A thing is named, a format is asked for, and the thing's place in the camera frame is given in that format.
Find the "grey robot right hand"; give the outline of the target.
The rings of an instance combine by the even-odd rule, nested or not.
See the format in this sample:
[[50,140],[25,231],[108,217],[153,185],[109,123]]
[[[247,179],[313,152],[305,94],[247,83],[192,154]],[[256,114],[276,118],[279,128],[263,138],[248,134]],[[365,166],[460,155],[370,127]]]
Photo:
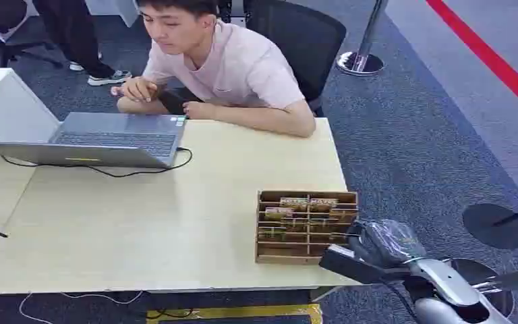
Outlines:
[[355,256],[378,267],[399,267],[427,256],[414,231],[392,219],[357,220],[347,233],[351,235],[349,247]]

